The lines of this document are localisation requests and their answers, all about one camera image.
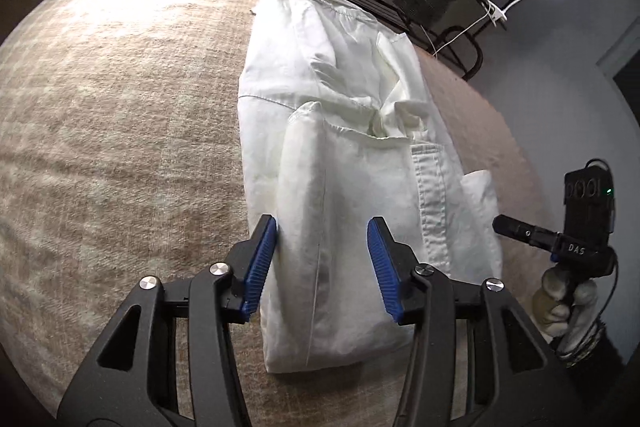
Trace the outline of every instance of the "wall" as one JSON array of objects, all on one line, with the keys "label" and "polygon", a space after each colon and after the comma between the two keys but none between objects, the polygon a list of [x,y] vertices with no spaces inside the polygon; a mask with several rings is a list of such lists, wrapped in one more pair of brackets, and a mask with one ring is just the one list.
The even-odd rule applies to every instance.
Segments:
[{"label": "wall", "polygon": [[[462,0],[442,25],[472,22],[476,10]],[[527,153],[559,230],[564,173],[595,156],[609,162],[618,210],[610,243],[621,272],[604,319],[625,358],[640,341],[640,128],[596,63],[639,14],[640,0],[525,0],[508,13],[508,32],[480,37],[485,63],[470,82]],[[598,282],[601,302],[611,280]]]}]

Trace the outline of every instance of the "metal screw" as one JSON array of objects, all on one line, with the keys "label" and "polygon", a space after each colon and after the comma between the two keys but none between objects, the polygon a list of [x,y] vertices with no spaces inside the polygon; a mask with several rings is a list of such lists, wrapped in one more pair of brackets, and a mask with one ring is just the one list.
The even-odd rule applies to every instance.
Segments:
[{"label": "metal screw", "polygon": [[495,277],[491,277],[491,279],[486,280],[486,287],[492,292],[499,292],[503,290],[504,282],[500,279],[496,279]]},{"label": "metal screw", "polygon": [[224,275],[229,271],[229,265],[227,263],[215,263],[209,267],[209,271],[212,275]]},{"label": "metal screw", "polygon": [[428,277],[431,274],[433,274],[433,272],[435,272],[436,269],[431,266],[430,264],[427,263],[420,263],[418,264],[418,266],[415,267],[415,272],[418,275],[422,275],[423,277]]},{"label": "metal screw", "polygon": [[140,287],[143,290],[150,290],[158,285],[158,277],[154,277],[153,275],[147,275],[140,279]]}]

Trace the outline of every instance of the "gloved hand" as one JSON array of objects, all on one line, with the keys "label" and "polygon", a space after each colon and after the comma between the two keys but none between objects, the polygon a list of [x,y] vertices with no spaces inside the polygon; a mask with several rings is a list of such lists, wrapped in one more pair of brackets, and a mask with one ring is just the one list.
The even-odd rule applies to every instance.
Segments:
[{"label": "gloved hand", "polygon": [[542,275],[542,287],[532,299],[533,315],[540,330],[551,337],[564,335],[556,350],[561,357],[571,353],[578,344],[581,348],[588,345],[598,331],[598,328],[591,327],[598,314],[595,281],[589,279],[576,287],[572,309],[561,302],[566,295],[568,281],[569,272],[559,266],[549,268]]}]

